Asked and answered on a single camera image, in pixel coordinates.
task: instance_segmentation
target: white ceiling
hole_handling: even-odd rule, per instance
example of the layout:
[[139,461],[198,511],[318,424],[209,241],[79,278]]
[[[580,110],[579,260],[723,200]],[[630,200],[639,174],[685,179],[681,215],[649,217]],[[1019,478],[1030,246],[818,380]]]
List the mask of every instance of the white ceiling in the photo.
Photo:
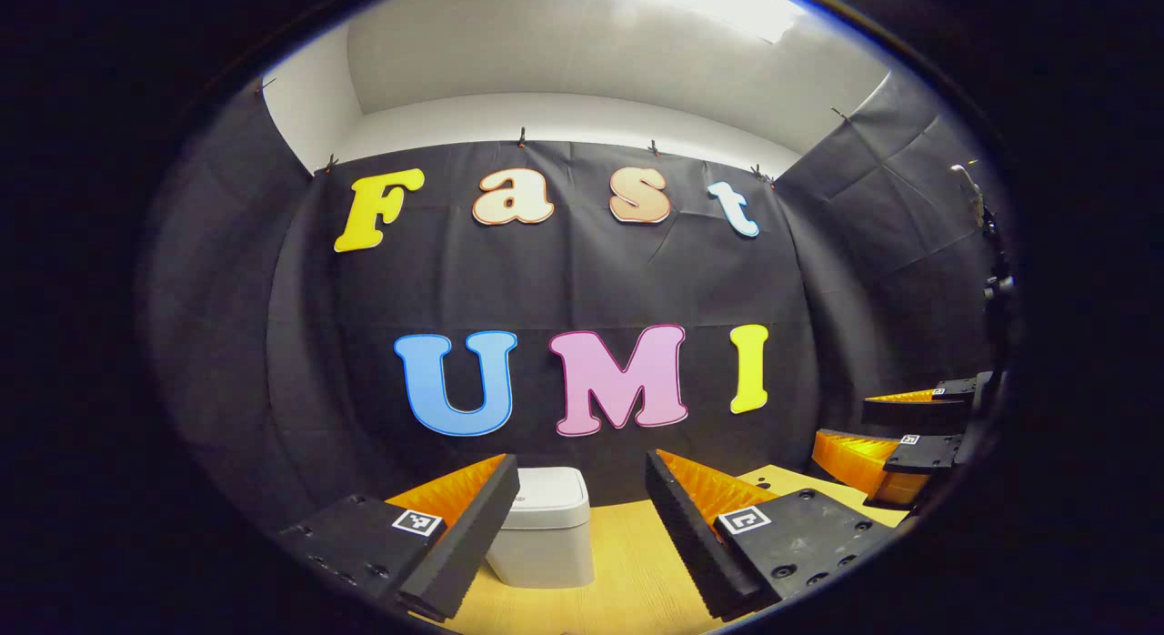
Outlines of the white ceiling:
[[771,44],[647,0],[385,0],[354,17],[367,113],[440,98],[560,92],[681,109],[807,152],[885,78],[865,44],[802,16]]

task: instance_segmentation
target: white wall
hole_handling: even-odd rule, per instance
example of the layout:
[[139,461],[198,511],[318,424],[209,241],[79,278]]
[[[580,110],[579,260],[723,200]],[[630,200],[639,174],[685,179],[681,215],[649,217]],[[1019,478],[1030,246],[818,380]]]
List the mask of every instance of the white wall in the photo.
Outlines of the white wall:
[[348,69],[348,24],[307,43],[263,76],[267,108],[308,171],[327,158],[363,116]]
[[702,116],[611,98],[483,94],[383,109],[362,117],[335,151],[340,162],[425,145],[517,140],[647,148],[779,176],[800,154]]

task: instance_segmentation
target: orange ridged pad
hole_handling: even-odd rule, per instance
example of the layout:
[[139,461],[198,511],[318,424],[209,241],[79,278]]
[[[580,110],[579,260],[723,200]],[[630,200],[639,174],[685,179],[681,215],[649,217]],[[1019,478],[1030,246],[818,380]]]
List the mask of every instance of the orange ridged pad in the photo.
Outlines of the orange ridged pad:
[[928,404],[934,400],[932,390],[906,391],[903,394],[870,395],[866,400],[885,400],[889,404]]
[[413,486],[412,490],[396,494],[384,502],[436,515],[445,519],[448,530],[452,530],[456,520],[461,519],[466,507],[469,507],[469,504],[477,497],[481,487],[502,464],[504,457],[504,454],[503,456],[488,457],[475,465],[442,475],[442,477],[424,483],[424,485]]
[[659,457],[674,475],[675,480],[683,486],[691,502],[700,511],[700,516],[708,522],[708,527],[715,530],[712,523],[716,518],[724,512],[740,511],[745,507],[755,506],[765,501],[771,501],[778,497],[768,490],[760,490],[752,483],[745,483],[740,478],[731,477],[719,470],[669,454],[663,449],[656,449]]
[[840,483],[864,491],[870,499],[906,506],[930,477],[886,472],[885,462],[897,444],[897,440],[818,430],[812,459]]

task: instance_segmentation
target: black cloth backdrop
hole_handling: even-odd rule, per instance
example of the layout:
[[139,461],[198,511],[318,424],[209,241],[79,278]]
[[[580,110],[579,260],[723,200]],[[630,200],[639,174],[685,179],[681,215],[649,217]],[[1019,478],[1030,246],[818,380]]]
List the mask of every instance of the black cloth backdrop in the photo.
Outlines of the black cloth backdrop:
[[[646,449],[729,473],[803,470],[816,428],[859,423],[866,394],[910,391],[987,366],[988,250],[949,166],[981,159],[938,102],[897,74],[773,190],[722,164],[592,143],[475,142],[341,163],[308,183],[265,105],[240,93],[193,142],[149,221],[144,336],[178,433],[223,493],[277,528],[346,491],[390,495],[491,454],[582,470],[594,505],[645,498]],[[477,183],[506,167],[545,176],[541,223],[483,226]],[[626,224],[610,174],[654,167],[673,213]],[[382,244],[333,252],[352,183],[419,167]],[[993,190],[980,162],[975,180]],[[760,236],[739,236],[705,187],[747,197]],[[641,329],[677,323],[687,420],[559,436],[558,333],[599,333],[620,365]],[[768,404],[732,415],[731,328],[764,323]],[[395,340],[436,333],[449,402],[482,387],[464,337],[518,336],[513,414],[485,436],[412,416]]]

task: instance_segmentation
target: light blue letter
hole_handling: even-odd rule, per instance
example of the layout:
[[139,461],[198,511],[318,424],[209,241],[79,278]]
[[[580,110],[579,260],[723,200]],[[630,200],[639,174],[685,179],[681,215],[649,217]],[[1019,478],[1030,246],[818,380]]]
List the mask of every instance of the light blue letter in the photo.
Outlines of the light blue letter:
[[502,428],[513,411],[513,392],[509,378],[509,352],[517,348],[517,336],[506,331],[473,333],[466,349],[481,358],[481,385],[485,391],[482,406],[461,412],[448,404],[445,394],[445,354],[453,342],[439,334],[410,334],[396,340],[393,350],[404,361],[404,386],[409,406],[425,428],[442,435],[477,436]]
[[747,199],[731,188],[731,185],[728,183],[715,183],[708,187],[708,191],[714,193],[716,199],[719,199],[719,205],[724,208],[724,215],[728,215],[728,222],[741,236],[754,237],[760,234],[760,226],[757,226],[755,221],[748,220],[744,215],[744,207],[747,205]]

